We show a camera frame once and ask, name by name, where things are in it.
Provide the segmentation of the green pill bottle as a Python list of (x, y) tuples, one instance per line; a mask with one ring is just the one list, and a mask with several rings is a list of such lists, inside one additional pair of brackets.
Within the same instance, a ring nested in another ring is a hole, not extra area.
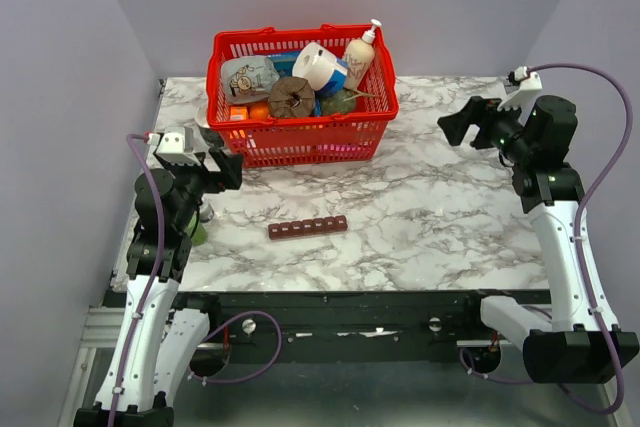
[(206, 228), (197, 214), (192, 217), (185, 229), (185, 232), (189, 235), (194, 247), (201, 246), (208, 240)]

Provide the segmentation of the brown weekly pill organizer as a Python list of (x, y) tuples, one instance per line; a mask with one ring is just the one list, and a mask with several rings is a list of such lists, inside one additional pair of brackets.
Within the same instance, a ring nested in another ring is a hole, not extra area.
[(314, 235), (328, 235), (348, 229), (344, 215), (273, 223), (267, 227), (270, 240), (284, 240)]

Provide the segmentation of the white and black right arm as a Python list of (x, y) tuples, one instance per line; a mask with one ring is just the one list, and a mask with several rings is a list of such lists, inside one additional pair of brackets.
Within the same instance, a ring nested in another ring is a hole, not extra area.
[(636, 334), (624, 332), (601, 287), (588, 244), (581, 178), (565, 160), (578, 125), (576, 107), (553, 95), (536, 99), (525, 124), (520, 112), (501, 110), (496, 99), (471, 97), (437, 124), (458, 146), (470, 126), (471, 145), (495, 148), (512, 164), (512, 185), (541, 247), (551, 295), (544, 319), (505, 294), (488, 295), (464, 309), (460, 326), (480, 339), (495, 330), (523, 355), (536, 383), (603, 384), (639, 352)]

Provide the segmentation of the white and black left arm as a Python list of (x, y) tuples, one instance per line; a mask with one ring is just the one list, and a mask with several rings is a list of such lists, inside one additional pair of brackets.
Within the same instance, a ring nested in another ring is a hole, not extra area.
[(203, 198), (237, 190), (243, 157), (193, 146), (190, 128), (130, 134), (142, 173), (134, 190), (138, 221), (126, 259), (126, 303), (113, 357), (92, 407), (76, 426), (170, 426), (182, 376), (200, 342), (222, 319), (210, 301), (176, 307), (193, 243), (188, 229)]

